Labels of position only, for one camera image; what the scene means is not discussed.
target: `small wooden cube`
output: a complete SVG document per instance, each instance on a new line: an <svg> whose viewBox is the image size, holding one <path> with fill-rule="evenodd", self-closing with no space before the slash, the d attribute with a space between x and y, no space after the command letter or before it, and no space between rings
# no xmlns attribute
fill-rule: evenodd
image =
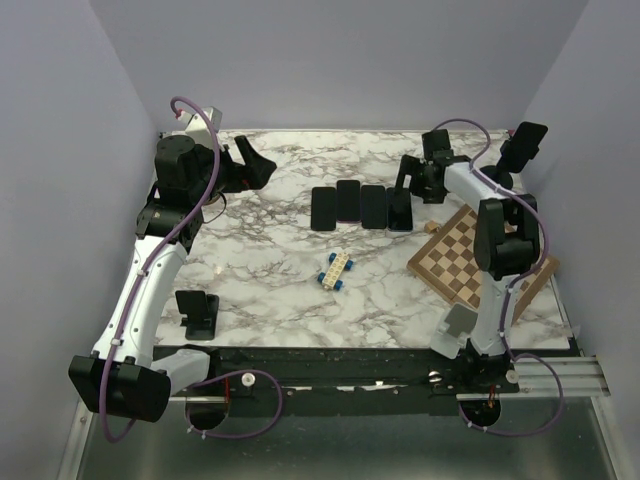
<svg viewBox="0 0 640 480"><path fill-rule="evenodd" d="M427 233L436 233L438 230L440 230L440 225L433 220L429 220L424 226L424 231Z"/></svg>

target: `black stand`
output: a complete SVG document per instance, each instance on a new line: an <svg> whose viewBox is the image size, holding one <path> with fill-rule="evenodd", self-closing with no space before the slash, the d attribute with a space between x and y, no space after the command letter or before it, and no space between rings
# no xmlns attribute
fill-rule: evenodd
<svg viewBox="0 0 640 480"><path fill-rule="evenodd" d="M213 340L216 333L218 305L217 295L207 295L202 290L178 290L176 292L178 310L187 316L180 324L187 327L187 340Z"/></svg>

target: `white wall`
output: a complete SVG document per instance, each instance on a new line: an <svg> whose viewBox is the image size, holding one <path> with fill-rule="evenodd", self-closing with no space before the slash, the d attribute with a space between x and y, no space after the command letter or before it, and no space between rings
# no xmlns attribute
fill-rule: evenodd
<svg viewBox="0 0 640 480"><path fill-rule="evenodd" d="M579 343L597 353L640 452L640 3L591 0L525 118L549 125L524 179L560 258ZM635 455L640 472L640 457Z"/></svg>
<svg viewBox="0 0 640 480"><path fill-rule="evenodd" d="M154 122L226 128L514 126L586 0L91 0Z"/></svg>
<svg viewBox="0 0 640 480"><path fill-rule="evenodd" d="M2 2L0 64L0 478L42 480L71 357L124 280L155 128L86 0Z"/></svg>

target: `checkered board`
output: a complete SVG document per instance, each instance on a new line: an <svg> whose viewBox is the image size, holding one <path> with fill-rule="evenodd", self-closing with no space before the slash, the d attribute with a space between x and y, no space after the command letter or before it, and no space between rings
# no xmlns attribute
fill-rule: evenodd
<svg viewBox="0 0 640 480"><path fill-rule="evenodd" d="M477 216L465 205L416 253L407 268L449 303L462 303L477 309L480 305L482 272L473 256ZM507 232L514 229L507 225ZM534 275L522 283L514 312L520 318L533 297L544 287L558 267L558 260L548 257Z"/></svg>

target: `marble tabletop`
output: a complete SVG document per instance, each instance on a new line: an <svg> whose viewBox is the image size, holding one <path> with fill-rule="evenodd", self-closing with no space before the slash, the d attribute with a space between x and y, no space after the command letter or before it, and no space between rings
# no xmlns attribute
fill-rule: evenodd
<svg viewBox="0 0 640 480"><path fill-rule="evenodd" d="M246 135L278 169L258 192L229 195L226 212L203 225L174 290L205 290L220 296L216 338L207 345L288 347L428 347L448 303L407 270L407 261L430 238L428 220L446 222L461 206L450 194L443 205L413 197L414 231L396 234L338 224L333 232L309 228L311 189L340 179L393 185L400 157L422 156L420 132L257 131L220 133L241 158L233 137ZM492 133L479 164L495 162L505 132ZM473 155L484 137L451 132L457 154ZM221 210L204 208L205 221ZM340 292L317 283L331 252L355 261L342 275ZM156 343L187 343L173 294ZM554 290L548 284L512 328L516 348L568 347Z"/></svg>

